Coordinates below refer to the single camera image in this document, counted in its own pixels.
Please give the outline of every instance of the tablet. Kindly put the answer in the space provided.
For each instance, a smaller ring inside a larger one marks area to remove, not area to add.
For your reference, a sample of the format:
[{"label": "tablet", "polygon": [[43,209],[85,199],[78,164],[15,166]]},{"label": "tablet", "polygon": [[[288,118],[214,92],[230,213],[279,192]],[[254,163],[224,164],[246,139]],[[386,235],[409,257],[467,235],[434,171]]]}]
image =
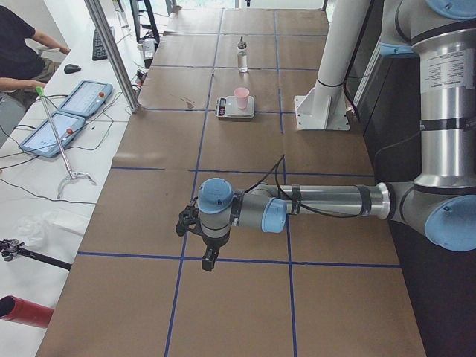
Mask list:
[{"label": "tablet", "polygon": [[[61,137],[63,147],[66,147],[73,140],[85,123],[84,118],[69,113],[54,112],[51,117]],[[46,158],[52,158],[60,152],[60,147],[58,147],[48,119],[30,133],[20,143],[19,147],[24,152],[45,156]]]},{"label": "tablet", "polygon": [[82,80],[61,103],[57,111],[87,119],[106,102],[111,93],[111,84]]}]

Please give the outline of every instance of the person's arm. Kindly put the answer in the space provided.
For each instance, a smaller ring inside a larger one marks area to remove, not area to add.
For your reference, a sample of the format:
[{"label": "person's arm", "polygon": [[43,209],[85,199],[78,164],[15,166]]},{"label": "person's arm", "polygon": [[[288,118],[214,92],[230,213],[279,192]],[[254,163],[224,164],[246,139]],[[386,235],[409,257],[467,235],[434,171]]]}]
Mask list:
[{"label": "person's arm", "polygon": [[70,49],[61,45],[58,41],[56,41],[53,37],[47,35],[46,33],[35,30],[35,34],[31,37],[31,39],[41,43],[44,46],[49,48],[59,48],[62,54],[69,54]]},{"label": "person's arm", "polygon": [[0,91],[15,91],[17,89],[44,88],[46,83],[37,80],[15,80],[13,78],[0,77]]}]

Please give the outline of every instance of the blue joint cap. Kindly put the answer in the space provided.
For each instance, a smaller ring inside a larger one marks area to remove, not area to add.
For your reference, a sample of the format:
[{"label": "blue joint cap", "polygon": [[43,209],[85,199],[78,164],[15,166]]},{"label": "blue joint cap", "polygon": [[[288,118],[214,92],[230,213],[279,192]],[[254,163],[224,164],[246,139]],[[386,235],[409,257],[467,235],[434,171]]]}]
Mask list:
[{"label": "blue joint cap", "polygon": [[450,251],[476,249],[476,196],[460,196],[440,205],[426,220],[425,235]]},{"label": "blue joint cap", "polygon": [[234,191],[223,178],[210,178],[199,189],[199,209],[203,213],[215,214],[226,210],[233,201]]},{"label": "blue joint cap", "polygon": [[282,199],[270,199],[265,207],[261,229],[263,232],[280,233],[286,223],[286,202]]},{"label": "blue joint cap", "polygon": [[426,0],[426,3],[435,13],[449,19],[476,19],[476,1],[474,0]]},{"label": "blue joint cap", "polygon": [[395,45],[393,43],[380,42],[380,54],[383,57],[409,58],[418,57],[410,45]]}]

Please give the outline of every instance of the table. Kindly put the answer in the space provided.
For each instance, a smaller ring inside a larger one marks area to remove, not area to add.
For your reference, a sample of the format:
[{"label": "table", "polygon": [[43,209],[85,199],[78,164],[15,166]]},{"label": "table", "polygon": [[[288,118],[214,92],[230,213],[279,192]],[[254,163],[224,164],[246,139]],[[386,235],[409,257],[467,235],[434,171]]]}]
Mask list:
[{"label": "table", "polygon": [[[201,182],[247,188],[282,153],[281,182],[373,184],[357,126],[296,129],[292,98],[315,82],[324,14],[181,10],[169,25],[37,355],[424,356],[386,222],[232,229],[213,273],[200,270],[201,239],[175,234]],[[237,86],[255,118],[217,120],[216,98]]]},{"label": "table", "polygon": [[[144,65],[137,49],[135,35],[120,27],[115,13],[107,13],[109,24],[115,27],[115,38],[124,65],[131,79],[138,68]],[[95,203],[109,172],[113,155],[126,129],[130,111],[120,86],[108,60],[92,61],[91,44],[94,25],[89,23],[83,37],[66,57],[58,71],[45,87],[45,95],[69,94],[82,80],[96,80],[111,83],[114,86],[112,96],[106,105],[117,100],[107,109],[106,114],[95,115],[89,124],[70,144],[70,147],[94,148],[67,149],[66,153],[72,167],[86,171],[94,177],[97,185],[89,180],[80,179],[65,187],[63,198],[69,201]],[[65,74],[63,68],[68,63],[79,65],[82,70],[74,74]],[[62,97],[52,98],[60,104]],[[40,102],[35,103],[25,114],[20,124],[37,126],[46,119]],[[12,137],[17,141],[25,138],[30,130],[16,129]],[[0,149],[0,156],[19,152],[17,145],[8,140]],[[27,160],[27,155],[0,159],[0,167],[6,167]],[[56,198],[57,186],[66,177],[65,165],[60,156],[52,159],[37,158],[27,164],[3,170],[0,178],[19,185],[37,195]],[[28,249],[72,262],[84,231],[93,213],[94,205],[71,204],[67,202],[49,202],[35,199],[25,191],[7,186],[0,182],[0,230],[1,239],[21,239],[26,241]],[[55,307],[64,282],[68,276],[66,270],[30,260],[25,257],[14,261],[0,262],[1,294],[14,295],[25,300]],[[5,356],[34,356],[45,334],[44,329],[0,321],[0,334],[3,340],[2,353]]]}]

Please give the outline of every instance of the white pillar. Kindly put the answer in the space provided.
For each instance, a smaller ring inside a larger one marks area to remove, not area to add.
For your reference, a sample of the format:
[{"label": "white pillar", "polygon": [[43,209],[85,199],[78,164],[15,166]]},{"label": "white pillar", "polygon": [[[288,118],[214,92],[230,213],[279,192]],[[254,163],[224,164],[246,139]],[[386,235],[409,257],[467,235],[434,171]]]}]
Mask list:
[{"label": "white pillar", "polygon": [[370,0],[337,1],[315,87],[295,97],[298,129],[349,130],[342,83],[369,5]]}]

